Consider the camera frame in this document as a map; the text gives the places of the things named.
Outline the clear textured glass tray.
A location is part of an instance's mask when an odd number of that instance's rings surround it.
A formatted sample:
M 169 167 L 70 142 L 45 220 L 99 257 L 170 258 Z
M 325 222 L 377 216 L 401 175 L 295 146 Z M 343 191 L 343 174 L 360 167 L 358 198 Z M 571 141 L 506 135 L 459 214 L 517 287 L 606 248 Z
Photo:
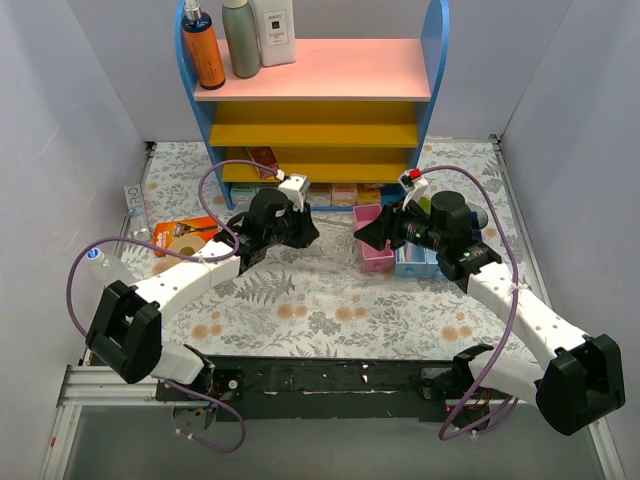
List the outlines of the clear textured glass tray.
M 353 266 L 358 263 L 352 221 L 345 214 L 314 212 L 312 220 L 319 237 L 304 249 L 278 247 L 276 257 L 279 260 L 287 264 L 306 262 Z

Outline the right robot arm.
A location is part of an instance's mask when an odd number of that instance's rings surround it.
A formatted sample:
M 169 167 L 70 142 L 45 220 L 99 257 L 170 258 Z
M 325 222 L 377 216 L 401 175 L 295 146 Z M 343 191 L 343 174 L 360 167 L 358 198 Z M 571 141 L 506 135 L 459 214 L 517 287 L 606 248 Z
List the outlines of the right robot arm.
M 497 348 L 478 345 L 458 354 L 452 370 L 438 376 L 464 397 L 486 388 L 538 408 L 557 432 L 572 435 L 625 404 L 622 356 L 608 335 L 591 336 L 518 284 L 514 269 L 482 242 L 465 198 L 436 194 L 430 209 L 416 202 L 384 206 L 354 236 L 370 247 L 398 250 L 407 243 L 436 254 L 443 275 L 505 324 L 533 354 L 532 363 L 502 358 Z

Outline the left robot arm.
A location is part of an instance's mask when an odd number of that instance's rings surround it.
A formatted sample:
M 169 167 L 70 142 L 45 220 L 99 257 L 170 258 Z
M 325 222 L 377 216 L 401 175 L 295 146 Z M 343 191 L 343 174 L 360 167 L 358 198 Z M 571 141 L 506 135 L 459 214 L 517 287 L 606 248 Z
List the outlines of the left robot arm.
M 128 384 L 153 377 L 177 383 L 190 399 L 203 399 L 213 389 L 215 366 L 194 347 L 165 342 L 165 321 L 257 265 L 269 248 L 307 248 L 318 236 L 306 200 L 263 189 L 247 211 L 232 217 L 190 260 L 133 285 L 112 282 L 102 294 L 86 345 Z

